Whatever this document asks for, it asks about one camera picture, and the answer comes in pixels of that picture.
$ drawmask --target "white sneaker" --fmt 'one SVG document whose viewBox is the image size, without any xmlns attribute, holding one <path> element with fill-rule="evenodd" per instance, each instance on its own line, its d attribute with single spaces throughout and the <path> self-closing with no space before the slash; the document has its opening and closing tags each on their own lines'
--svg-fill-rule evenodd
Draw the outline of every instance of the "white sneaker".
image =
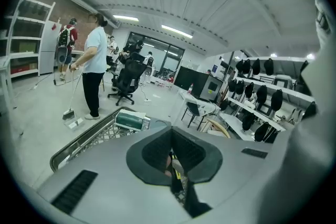
<svg viewBox="0 0 336 224">
<path fill-rule="evenodd" d="M 89 121 L 91 121 L 91 120 L 98 120 L 98 119 L 100 119 L 100 116 L 93 117 L 93 116 L 91 116 L 91 114 L 87 114 L 87 115 L 85 115 L 85 119 L 87 119 Z"/>
</svg>

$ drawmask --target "black office chair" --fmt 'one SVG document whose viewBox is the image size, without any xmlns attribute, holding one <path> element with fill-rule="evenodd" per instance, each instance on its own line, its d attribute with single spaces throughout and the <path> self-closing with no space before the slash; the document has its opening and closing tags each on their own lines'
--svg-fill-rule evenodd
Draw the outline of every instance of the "black office chair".
<svg viewBox="0 0 336 224">
<path fill-rule="evenodd" d="M 120 71 L 120 74 L 118 76 L 117 80 L 117 93 L 111 93 L 107 95 L 108 98 L 110 96 L 120 96 L 116 105 L 119 105 L 119 102 L 122 98 L 126 98 L 130 101 L 132 101 L 132 104 L 134 104 L 134 101 L 131 99 L 133 97 L 132 93 L 136 91 L 136 89 L 139 87 L 139 81 L 142 73 L 144 73 L 145 69 L 147 68 L 147 65 L 135 61 L 133 59 L 129 59 L 125 63 L 125 67 Z"/>
</svg>

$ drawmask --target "ceiling light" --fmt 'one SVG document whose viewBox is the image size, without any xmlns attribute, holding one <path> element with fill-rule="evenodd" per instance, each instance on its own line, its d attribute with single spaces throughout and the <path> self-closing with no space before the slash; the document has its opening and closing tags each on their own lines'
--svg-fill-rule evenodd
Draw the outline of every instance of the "ceiling light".
<svg viewBox="0 0 336 224">
<path fill-rule="evenodd" d="M 188 37 L 188 38 L 193 38 L 193 36 L 191 36 L 191 35 L 188 35 L 188 34 L 182 32 L 182 31 L 176 30 L 174 28 L 171 28 L 171 27 L 168 27 L 168 26 L 165 26 L 165 25 L 162 25 L 162 28 L 173 31 L 173 32 L 178 33 L 178 34 L 181 34 L 181 35 L 183 35 L 185 37 Z"/>
<path fill-rule="evenodd" d="M 138 22 L 138 18 L 134 18 L 134 17 L 128 17 L 128 16 L 120 16 L 120 15 L 114 15 L 114 18 L 116 19 L 124 19 L 124 20 L 135 20 L 136 22 Z"/>
<path fill-rule="evenodd" d="M 169 54 L 172 54 L 172 55 L 174 55 L 174 56 L 179 56 L 178 54 L 174 54 L 174 53 L 172 53 L 172 52 L 170 52 L 170 51 L 168 51 L 168 53 L 169 53 Z"/>
<path fill-rule="evenodd" d="M 314 60 L 315 59 L 315 55 L 314 54 L 308 54 L 307 59 L 310 59 L 310 60 Z"/>
</svg>

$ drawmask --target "black pants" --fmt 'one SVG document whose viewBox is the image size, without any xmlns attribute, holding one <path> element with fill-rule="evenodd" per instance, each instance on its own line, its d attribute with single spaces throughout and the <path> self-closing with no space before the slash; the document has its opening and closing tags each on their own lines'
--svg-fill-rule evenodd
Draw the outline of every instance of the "black pants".
<svg viewBox="0 0 336 224">
<path fill-rule="evenodd" d="M 90 115 L 98 117 L 99 108 L 99 84 L 104 73 L 83 73 L 83 88 L 86 104 L 90 109 Z"/>
</svg>

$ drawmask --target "brick wall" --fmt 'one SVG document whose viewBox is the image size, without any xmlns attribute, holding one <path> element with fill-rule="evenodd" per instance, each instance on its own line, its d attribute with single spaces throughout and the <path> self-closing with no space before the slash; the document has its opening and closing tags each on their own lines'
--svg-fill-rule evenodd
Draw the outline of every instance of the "brick wall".
<svg viewBox="0 0 336 224">
<path fill-rule="evenodd" d="M 71 0 L 38 0 L 48 5 L 52 5 L 53 2 L 56 2 L 56 5 L 53 12 L 51 13 L 51 21 L 57 22 L 58 18 L 61 18 L 60 23 L 62 25 L 69 23 L 70 19 L 77 19 L 77 31 L 78 31 L 78 40 L 75 45 L 76 50 L 84 50 L 85 40 L 91 30 L 88 28 L 87 20 L 89 11 L 77 5 Z M 105 33 L 108 35 L 112 34 L 113 27 L 107 25 L 105 28 Z"/>
</svg>

